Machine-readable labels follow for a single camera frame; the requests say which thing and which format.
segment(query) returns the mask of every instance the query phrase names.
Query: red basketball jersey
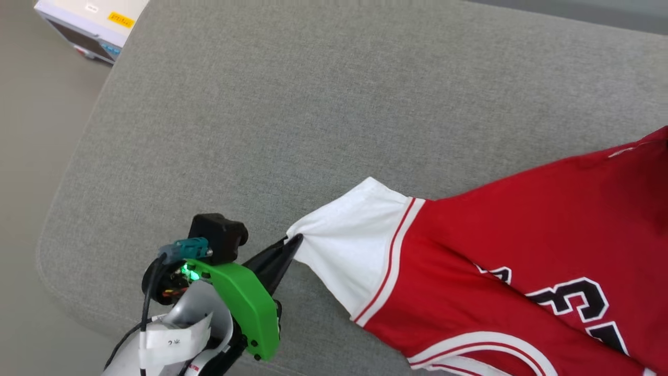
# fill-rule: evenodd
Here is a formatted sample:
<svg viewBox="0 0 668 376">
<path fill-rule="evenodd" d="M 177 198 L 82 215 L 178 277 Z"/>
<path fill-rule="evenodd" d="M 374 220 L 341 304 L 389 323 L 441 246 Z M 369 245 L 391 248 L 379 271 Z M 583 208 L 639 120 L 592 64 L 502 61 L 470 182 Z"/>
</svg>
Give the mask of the red basketball jersey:
<svg viewBox="0 0 668 376">
<path fill-rule="evenodd" d="M 367 179 L 296 233 L 415 369 L 668 374 L 668 127 L 437 201 Z"/>
</svg>

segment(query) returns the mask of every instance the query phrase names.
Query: gray floor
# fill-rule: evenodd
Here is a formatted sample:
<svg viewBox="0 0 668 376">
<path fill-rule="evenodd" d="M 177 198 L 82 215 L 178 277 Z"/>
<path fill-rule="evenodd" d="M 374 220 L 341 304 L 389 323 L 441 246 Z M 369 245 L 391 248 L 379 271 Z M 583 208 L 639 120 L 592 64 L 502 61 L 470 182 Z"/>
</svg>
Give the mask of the gray floor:
<svg viewBox="0 0 668 376">
<path fill-rule="evenodd" d="M 33 261 L 51 199 L 109 71 L 68 48 L 30 1 L 0 0 L 2 375 L 99 375 L 114 345 L 52 305 Z"/>
</svg>

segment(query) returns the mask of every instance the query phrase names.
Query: gray sofa cushion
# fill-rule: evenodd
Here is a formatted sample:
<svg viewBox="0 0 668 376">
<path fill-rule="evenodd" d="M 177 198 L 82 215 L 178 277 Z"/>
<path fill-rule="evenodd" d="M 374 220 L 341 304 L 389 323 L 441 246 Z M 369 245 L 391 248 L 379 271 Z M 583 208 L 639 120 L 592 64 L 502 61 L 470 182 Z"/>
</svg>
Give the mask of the gray sofa cushion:
<svg viewBox="0 0 668 376">
<path fill-rule="evenodd" d="M 37 250 L 63 309 L 116 338 L 157 247 L 196 213 L 245 222 L 244 260 L 367 176 L 445 197 L 665 123 L 658 35 L 462 2 L 205 3 L 149 4 Z M 279 355 L 234 374 L 412 374 L 304 265 L 277 298 Z"/>
</svg>

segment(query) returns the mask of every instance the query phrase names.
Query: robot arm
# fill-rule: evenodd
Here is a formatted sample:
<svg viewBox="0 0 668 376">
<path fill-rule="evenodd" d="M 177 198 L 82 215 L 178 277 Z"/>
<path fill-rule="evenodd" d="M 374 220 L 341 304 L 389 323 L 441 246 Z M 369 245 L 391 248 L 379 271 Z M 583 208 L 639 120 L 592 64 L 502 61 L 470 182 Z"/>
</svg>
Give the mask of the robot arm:
<svg viewBox="0 0 668 376">
<path fill-rule="evenodd" d="M 275 355 L 282 308 L 272 295 L 303 237 L 297 235 L 288 242 L 284 238 L 244 264 L 235 264 L 238 247 L 247 239 L 241 222 L 220 214 L 200 214 L 193 219 L 189 239 L 160 248 L 160 254 L 166 254 L 165 263 L 146 270 L 142 290 L 152 300 L 174 307 L 147 326 L 146 336 L 187 328 L 201 320 L 210 320 L 210 336 L 194 358 L 147 367 L 147 376 L 219 376 L 244 351 L 257 361 Z M 157 268 L 156 283 L 149 289 L 152 268 Z M 139 375 L 139 344 L 135 336 L 103 376 Z"/>
</svg>

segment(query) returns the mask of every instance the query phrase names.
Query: white tape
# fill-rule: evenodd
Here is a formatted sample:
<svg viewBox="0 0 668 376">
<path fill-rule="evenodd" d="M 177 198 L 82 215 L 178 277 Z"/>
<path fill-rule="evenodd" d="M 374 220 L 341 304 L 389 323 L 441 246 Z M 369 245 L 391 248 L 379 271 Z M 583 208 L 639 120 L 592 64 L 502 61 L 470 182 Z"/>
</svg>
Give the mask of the white tape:
<svg viewBox="0 0 668 376">
<path fill-rule="evenodd" d="M 209 314 L 186 329 L 146 331 L 146 349 L 139 349 L 139 366 L 160 367 L 197 356 L 211 336 L 211 317 Z"/>
</svg>

